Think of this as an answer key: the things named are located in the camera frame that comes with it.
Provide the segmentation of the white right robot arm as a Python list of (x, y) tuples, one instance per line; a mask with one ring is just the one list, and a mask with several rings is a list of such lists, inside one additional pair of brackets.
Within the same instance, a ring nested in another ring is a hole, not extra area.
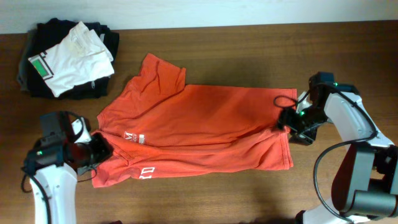
[[(324, 123), (335, 125), (341, 143), (316, 159), (313, 184), (321, 204), (302, 210), (295, 223), (361, 223), (397, 216), (397, 146), (374, 124), (353, 85), (319, 83), (281, 107), (279, 129), (290, 128), (291, 141), (310, 145)], [(332, 150), (345, 147), (346, 155), (324, 200), (318, 191), (318, 167)]]

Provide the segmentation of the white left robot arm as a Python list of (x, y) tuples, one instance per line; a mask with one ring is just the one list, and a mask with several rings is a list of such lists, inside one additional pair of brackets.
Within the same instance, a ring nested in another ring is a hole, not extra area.
[(76, 223), (78, 176), (92, 170), (97, 174), (99, 164), (112, 153), (100, 134), (82, 142), (56, 136), (37, 140), (21, 168), (32, 187), (35, 222)]

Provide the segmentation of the orange-red t-shirt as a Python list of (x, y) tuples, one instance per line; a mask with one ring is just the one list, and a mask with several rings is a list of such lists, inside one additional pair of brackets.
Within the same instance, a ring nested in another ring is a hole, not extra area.
[(278, 129), (294, 89), (188, 85), (186, 70), (148, 54), (139, 74), (98, 115), (113, 155), (93, 173), (93, 186), (126, 179), (189, 177), (293, 166), (288, 130)]

